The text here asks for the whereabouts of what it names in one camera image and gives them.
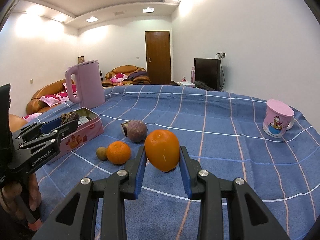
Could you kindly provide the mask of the person's hand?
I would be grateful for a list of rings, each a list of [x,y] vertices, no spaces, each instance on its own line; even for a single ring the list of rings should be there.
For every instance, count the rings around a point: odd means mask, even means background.
[[[1,189],[1,207],[7,214],[18,220],[25,219],[25,212],[17,202],[18,197],[28,198],[26,206],[29,206],[31,211],[35,211],[41,204],[41,193],[36,174],[31,174],[25,182],[23,186],[20,183],[11,183]]]

